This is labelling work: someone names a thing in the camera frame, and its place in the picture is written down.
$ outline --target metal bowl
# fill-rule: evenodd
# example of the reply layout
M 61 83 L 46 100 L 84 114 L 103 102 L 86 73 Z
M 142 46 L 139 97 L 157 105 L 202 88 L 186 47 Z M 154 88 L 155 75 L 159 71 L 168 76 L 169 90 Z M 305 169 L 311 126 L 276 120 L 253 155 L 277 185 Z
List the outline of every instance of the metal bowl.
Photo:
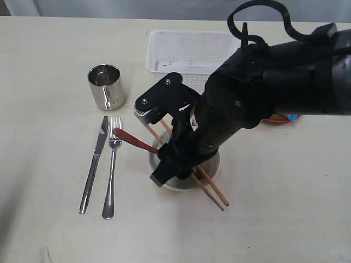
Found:
M 165 132 L 162 134 L 161 138 L 164 141 L 168 141 L 169 134 L 167 132 Z M 161 147 L 161 144 L 157 140 L 155 140 L 153 143 L 153 147 L 158 149 Z M 157 157 L 157 155 L 150 152 L 149 153 L 149 163 L 150 163 L 150 166 L 152 168 L 152 171 L 154 171 L 156 169 L 159 162 L 160 162 L 160 160 Z M 214 178 L 219 172 L 219 167 L 220 167 L 219 153 L 217 152 L 217 154 L 215 156 L 213 156 L 211 159 L 203 162 L 201 164 L 201 167 L 207 172 L 207 174 L 211 178 Z M 208 184 L 207 180 L 204 178 L 200 179 L 200 181 L 203 185 Z M 187 178 L 187 179 L 181 180 L 177 177 L 173 177 L 173 178 L 169 179 L 163 186 L 167 189 L 177 191 L 177 192 L 190 192 L 190 191 L 194 191 L 194 190 L 199 189 L 199 186 L 196 184 L 196 182 L 193 181 L 192 178 Z

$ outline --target basket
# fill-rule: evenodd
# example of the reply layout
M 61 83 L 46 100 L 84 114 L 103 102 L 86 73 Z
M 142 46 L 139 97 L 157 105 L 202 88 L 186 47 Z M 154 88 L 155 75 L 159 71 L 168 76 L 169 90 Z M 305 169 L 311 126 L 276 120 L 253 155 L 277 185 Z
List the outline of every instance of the basket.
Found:
M 229 32 L 154 30 L 150 33 L 146 69 L 152 84 L 178 72 L 183 84 L 198 93 L 210 74 L 240 47 Z

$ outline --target stainless steel cup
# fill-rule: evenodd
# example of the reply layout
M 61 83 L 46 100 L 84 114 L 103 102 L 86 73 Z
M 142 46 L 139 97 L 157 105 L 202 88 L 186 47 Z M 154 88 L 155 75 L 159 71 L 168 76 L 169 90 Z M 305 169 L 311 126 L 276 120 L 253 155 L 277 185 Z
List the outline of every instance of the stainless steel cup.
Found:
M 96 105 L 102 110 L 114 110 L 121 107 L 126 100 L 121 83 L 120 70 L 112 65 L 101 64 L 88 73 Z

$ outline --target table surface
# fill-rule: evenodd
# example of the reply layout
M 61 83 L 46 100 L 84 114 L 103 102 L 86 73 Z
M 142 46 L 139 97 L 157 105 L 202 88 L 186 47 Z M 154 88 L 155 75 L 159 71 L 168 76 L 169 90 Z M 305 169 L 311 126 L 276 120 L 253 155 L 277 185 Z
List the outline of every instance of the table surface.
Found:
M 295 23 L 311 32 L 317 23 Z M 339 24 L 347 29 L 351 24 Z M 249 22 L 269 44 L 281 22 Z M 86 74 L 118 66 L 128 90 L 124 128 L 151 143 L 133 116 L 150 87 L 155 29 L 227 30 L 225 21 L 0 18 L 0 256 L 40 262 L 349 262 L 350 117 L 303 116 L 240 130 L 220 149 L 216 183 L 230 206 L 202 191 L 176 193 L 150 179 L 148 154 L 117 152 L 115 217 L 101 218 L 110 149 L 100 158 L 86 215 L 78 213 L 102 117 Z

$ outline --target butter knife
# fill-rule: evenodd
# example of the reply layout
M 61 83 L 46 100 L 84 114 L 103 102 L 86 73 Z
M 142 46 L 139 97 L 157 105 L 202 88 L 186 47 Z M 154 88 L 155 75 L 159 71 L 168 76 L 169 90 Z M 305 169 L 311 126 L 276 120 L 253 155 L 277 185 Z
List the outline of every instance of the butter knife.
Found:
M 99 136 L 98 136 L 97 145 L 94 150 L 93 160 L 90 166 L 86 186 L 84 188 L 81 206 L 79 208 L 80 214 L 85 214 L 87 211 L 90 194 L 92 193 L 95 172 L 97 171 L 97 166 L 98 166 L 101 152 L 103 151 L 103 148 L 105 146 L 108 131 L 109 131 L 109 118 L 107 116 L 104 116 L 103 122 L 101 124 L 101 129 L 99 132 Z

